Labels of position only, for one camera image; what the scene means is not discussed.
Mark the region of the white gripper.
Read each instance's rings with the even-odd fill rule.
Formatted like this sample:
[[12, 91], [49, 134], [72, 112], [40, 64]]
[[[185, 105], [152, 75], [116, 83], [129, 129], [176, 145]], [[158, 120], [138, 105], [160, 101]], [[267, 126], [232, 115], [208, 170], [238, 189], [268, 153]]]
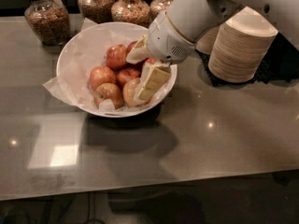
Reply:
[[[126, 56], [126, 62], [139, 63], [150, 55], [170, 63], [182, 63], [195, 50], [193, 42], [185, 39], [172, 24], [165, 11], [161, 12], [149, 26], [148, 35], [142, 35]], [[137, 102], [161, 98], [165, 84], [172, 76], [169, 63], [156, 60], [154, 67], [142, 74], [135, 89]]]

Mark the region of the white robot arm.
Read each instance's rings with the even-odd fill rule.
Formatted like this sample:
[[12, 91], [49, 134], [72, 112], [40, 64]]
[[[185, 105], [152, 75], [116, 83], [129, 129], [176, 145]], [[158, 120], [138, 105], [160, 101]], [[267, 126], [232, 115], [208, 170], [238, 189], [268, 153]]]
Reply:
[[209, 30], [219, 29], [210, 73], [229, 83], [299, 75], [299, 0], [174, 0], [127, 55], [181, 63]]

